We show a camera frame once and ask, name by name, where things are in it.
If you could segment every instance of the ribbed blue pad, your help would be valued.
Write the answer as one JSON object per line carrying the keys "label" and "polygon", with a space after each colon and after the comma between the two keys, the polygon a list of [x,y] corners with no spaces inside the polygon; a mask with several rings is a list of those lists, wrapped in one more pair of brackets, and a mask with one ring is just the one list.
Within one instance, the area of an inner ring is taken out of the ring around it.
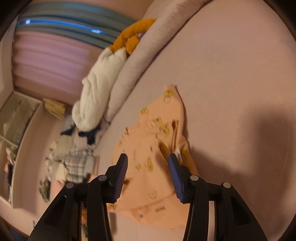
{"label": "ribbed blue pad", "polygon": [[125,156],[124,161],[120,167],[119,174],[117,176],[117,180],[115,181],[115,184],[114,184],[114,186],[115,186],[114,198],[116,201],[120,197],[127,169],[128,169],[128,158],[127,158],[127,156]]}
{"label": "ribbed blue pad", "polygon": [[169,155],[168,157],[168,169],[170,171],[170,176],[173,181],[173,185],[175,188],[175,192],[177,195],[177,198],[180,199],[180,202],[183,202],[184,200],[184,185],[183,181],[181,179],[181,176],[179,175],[179,172],[177,170],[177,167],[174,163],[173,158]]}

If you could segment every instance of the yellow cartoon print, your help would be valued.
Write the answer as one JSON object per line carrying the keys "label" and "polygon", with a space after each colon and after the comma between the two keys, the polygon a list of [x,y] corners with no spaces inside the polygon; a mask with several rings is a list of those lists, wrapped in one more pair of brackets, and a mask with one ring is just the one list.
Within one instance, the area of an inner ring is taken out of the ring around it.
{"label": "yellow cartoon print", "polygon": [[149,113],[149,110],[147,109],[147,107],[141,109],[140,114],[141,115],[147,115]]}
{"label": "yellow cartoon print", "polygon": [[165,101],[165,103],[169,103],[170,102],[170,98],[174,96],[174,93],[171,90],[166,90],[163,93],[163,100]]}
{"label": "yellow cartoon print", "polygon": [[163,120],[162,120],[161,117],[157,117],[155,119],[152,119],[150,121],[150,124],[151,124],[152,127],[155,128],[155,127],[161,126],[163,124]]}
{"label": "yellow cartoon print", "polygon": [[138,163],[137,165],[135,165],[135,168],[139,171],[142,168],[141,163]]}
{"label": "yellow cartoon print", "polygon": [[161,125],[159,127],[159,129],[160,129],[160,132],[163,132],[165,135],[169,135],[170,134],[170,129],[168,127],[168,122],[165,123],[165,124],[163,124],[163,125]]}
{"label": "yellow cartoon print", "polygon": [[145,164],[145,167],[149,172],[153,172],[153,164],[150,157],[147,159],[147,163]]}
{"label": "yellow cartoon print", "polygon": [[149,193],[149,196],[151,199],[156,199],[157,198],[157,192],[153,190],[151,193]]}

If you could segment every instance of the mattress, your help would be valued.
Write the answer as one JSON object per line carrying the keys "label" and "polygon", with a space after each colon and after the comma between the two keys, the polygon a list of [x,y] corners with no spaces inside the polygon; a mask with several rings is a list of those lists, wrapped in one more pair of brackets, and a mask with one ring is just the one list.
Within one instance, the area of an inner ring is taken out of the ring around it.
{"label": "mattress", "polygon": [[[156,0],[149,16],[166,2]],[[296,212],[295,66],[296,42],[264,1],[210,2],[159,53],[113,119],[95,153],[99,174],[139,110],[175,84],[201,177],[232,183],[268,240],[278,240]],[[214,237],[212,215],[211,204],[208,240]],[[181,240],[184,233],[118,215],[110,222],[117,241]]]}

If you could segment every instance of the silver screw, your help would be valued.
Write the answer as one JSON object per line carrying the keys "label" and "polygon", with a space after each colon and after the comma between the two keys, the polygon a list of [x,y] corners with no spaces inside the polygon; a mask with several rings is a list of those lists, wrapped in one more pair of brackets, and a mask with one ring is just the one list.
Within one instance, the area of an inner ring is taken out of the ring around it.
{"label": "silver screw", "polygon": [[100,181],[105,181],[107,179],[107,176],[106,175],[99,175],[98,179]]}
{"label": "silver screw", "polygon": [[72,187],[74,187],[74,183],[67,183],[67,185],[66,185],[66,188],[72,188]]}
{"label": "silver screw", "polygon": [[197,175],[191,175],[190,180],[191,181],[198,181],[198,176]]}
{"label": "silver screw", "polygon": [[231,184],[228,183],[228,182],[224,182],[224,183],[223,183],[223,186],[226,187],[226,188],[230,188],[230,187],[231,187]]}

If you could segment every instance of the plaid fabric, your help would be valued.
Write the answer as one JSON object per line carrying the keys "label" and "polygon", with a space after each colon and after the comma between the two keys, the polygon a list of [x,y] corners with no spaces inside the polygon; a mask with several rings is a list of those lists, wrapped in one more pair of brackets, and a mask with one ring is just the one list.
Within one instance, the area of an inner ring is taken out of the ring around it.
{"label": "plaid fabric", "polygon": [[86,160],[92,156],[93,150],[79,150],[74,146],[70,153],[65,156],[63,163],[68,169],[67,181],[82,183]]}

